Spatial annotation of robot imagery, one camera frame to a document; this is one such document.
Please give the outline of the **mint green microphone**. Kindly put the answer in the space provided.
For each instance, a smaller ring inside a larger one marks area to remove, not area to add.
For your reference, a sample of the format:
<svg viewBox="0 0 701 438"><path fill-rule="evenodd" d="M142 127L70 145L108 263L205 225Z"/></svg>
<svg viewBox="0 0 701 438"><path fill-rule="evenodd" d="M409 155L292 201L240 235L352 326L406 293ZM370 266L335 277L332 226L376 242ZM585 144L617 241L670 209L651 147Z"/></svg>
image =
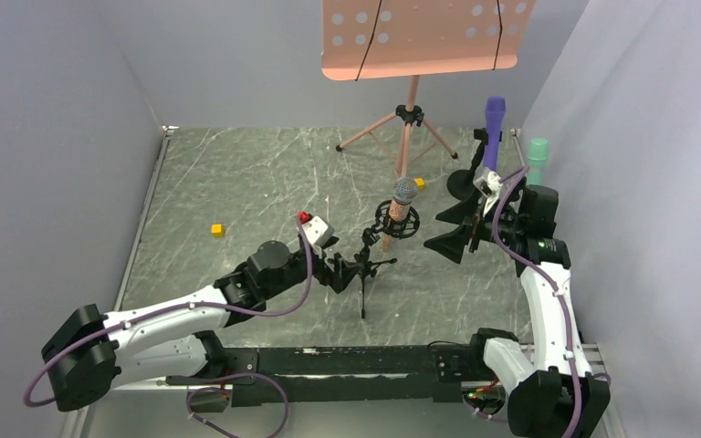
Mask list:
<svg viewBox="0 0 701 438"><path fill-rule="evenodd" d="M549 160L549 141L535 138L529 142L527 152L527 182L531 185L543 184L543 171Z"/></svg>

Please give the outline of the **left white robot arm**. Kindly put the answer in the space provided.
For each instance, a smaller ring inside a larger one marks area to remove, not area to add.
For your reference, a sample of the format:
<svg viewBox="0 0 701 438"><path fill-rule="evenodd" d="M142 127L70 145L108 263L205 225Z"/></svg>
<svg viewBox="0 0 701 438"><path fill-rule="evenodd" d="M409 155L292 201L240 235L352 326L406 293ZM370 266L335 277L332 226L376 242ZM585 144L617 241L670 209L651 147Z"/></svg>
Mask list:
<svg viewBox="0 0 701 438"><path fill-rule="evenodd" d="M299 303L267 310L268 300L292 287L309 290L318 281L341 293L361 274L369 249L352 258L326 255L336 241L331 237L322 245L302 245L297 251L279 241L266 241L231 273L183 297L108 313L94 304L77 308L41 350L45 364L41 373L49 380L51 396L37 401L27 389L25 405L55 404L59 411L71 412L136 381L223 376L226 357L216 330L297 310Z"/></svg>

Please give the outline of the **black shock-mount tripod stand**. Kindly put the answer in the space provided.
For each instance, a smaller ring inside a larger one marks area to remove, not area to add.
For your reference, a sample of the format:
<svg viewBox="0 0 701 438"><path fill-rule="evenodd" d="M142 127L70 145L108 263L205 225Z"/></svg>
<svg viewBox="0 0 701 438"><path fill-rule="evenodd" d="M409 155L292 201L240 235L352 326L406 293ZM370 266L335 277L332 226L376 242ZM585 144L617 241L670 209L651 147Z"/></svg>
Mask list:
<svg viewBox="0 0 701 438"><path fill-rule="evenodd" d="M361 233L361 242L362 242L361 249L357 253L355 253L350 259L348 259L348 260L362 261L362 263L363 263L362 271L356 277L354 277L354 278L358 278L361 282L361 292L360 292L360 294L361 294L361 298L360 298L360 317L361 317L361 319L366 319L366 317L367 317L367 309L366 309L367 280L374 279L377 276L378 271L379 271L381 266L393 265L393 264L396 264L398 262L398 259L396 257L377 260L377 261L371 259L372 249L376 245L378 245L381 249L381 243L382 243L382 238L383 238L382 218L385 215L385 212L387 210L387 207L388 207L388 204L390 203L390 201L385 201L385 202L382 202L378 205L378 207L375 211L373 224L371 226L365 228ZM419 228L420 228L420 215L412 207L412 205L411 205L411 214L412 215L416 214L417 218L419 219L419 226L418 226L417 231L416 231L416 233L417 233Z"/></svg>

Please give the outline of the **purple microphone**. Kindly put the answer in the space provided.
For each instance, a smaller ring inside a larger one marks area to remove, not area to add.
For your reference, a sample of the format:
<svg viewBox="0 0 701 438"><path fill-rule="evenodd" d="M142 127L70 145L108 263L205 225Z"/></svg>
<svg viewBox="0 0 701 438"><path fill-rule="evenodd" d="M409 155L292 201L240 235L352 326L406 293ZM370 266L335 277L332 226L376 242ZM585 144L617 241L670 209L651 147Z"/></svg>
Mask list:
<svg viewBox="0 0 701 438"><path fill-rule="evenodd" d="M485 106L487 145L483 155L483 162L485 167L493 172L497 171L499 145L506 110L507 106L504 97L490 96L487 99Z"/></svg>

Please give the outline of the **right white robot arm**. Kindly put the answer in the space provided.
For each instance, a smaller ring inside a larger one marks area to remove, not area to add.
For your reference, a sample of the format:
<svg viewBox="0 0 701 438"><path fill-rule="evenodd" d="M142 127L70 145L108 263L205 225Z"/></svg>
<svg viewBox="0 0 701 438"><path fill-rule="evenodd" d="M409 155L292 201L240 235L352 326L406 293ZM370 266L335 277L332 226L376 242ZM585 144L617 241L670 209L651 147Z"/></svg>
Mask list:
<svg viewBox="0 0 701 438"><path fill-rule="evenodd" d="M474 191L439 213L436 220L456 228L424 245L454 263L481 241L507 253L528 302L533 354L528 358L512 333L481 328L469 347L473 361L505 390L503 408L514 435L589 437L610 402L610 384L596 376L581 345L570 299L570 253L554 235L559 194L522 182L488 211L481 195Z"/></svg>

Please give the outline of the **glitter silver-head microphone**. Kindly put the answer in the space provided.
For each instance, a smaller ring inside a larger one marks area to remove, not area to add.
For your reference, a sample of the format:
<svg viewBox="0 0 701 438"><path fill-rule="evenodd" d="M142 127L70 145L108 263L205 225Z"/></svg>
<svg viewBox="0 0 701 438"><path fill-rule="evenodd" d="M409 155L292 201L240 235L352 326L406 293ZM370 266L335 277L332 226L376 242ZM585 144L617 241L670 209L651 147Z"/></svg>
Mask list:
<svg viewBox="0 0 701 438"><path fill-rule="evenodd" d="M416 214L411 214L411 204L418 193L418 184L413 177L400 177L394 183L392 200L382 218L383 252L391 250L394 239L408 238L416 233L419 219Z"/></svg>

